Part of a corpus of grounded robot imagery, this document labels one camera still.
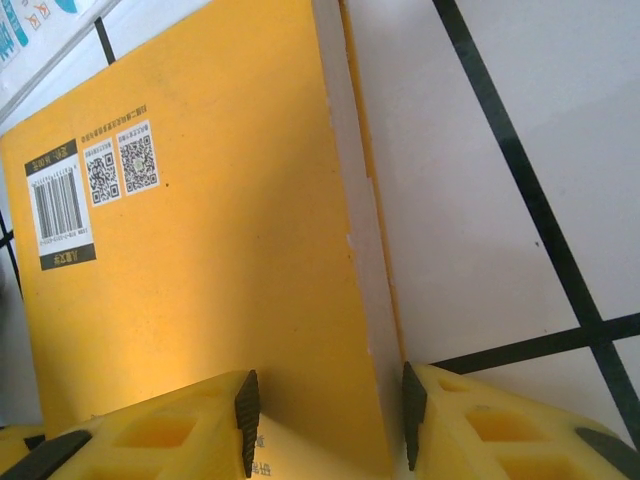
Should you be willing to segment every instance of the yellow book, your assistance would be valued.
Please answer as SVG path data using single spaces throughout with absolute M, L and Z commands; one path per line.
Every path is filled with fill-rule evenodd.
M 391 476 L 401 363 L 337 2 L 216 0 L 0 148 L 48 436 L 256 369 L 255 475 Z

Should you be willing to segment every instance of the white floor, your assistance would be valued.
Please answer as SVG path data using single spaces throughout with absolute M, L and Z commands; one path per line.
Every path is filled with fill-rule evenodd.
M 104 19 L 116 58 L 203 3 L 122 0 Z M 347 4 L 408 357 L 435 362 L 577 327 L 432 2 Z M 640 312 L 640 4 L 458 5 L 600 313 Z M 93 31 L 0 133 L 104 68 Z M 11 230 L 4 177 L 0 211 Z M 38 422 L 6 247 L 0 260 L 0 423 Z M 639 389 L 640 340 L 615 346 Z M 586 348 L 472 375 L 593 417 L 630 440 Z

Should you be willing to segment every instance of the qr code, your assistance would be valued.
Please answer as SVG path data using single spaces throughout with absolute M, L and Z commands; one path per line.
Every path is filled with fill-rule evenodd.
M 89 186 L 94 205 L 101 205 L 120 198 L 118 173 L 113 151 L 87 159 Z
M 120 158 L 127 193 L 158 185 L 158 170 L 150 135 L 120 144 Z

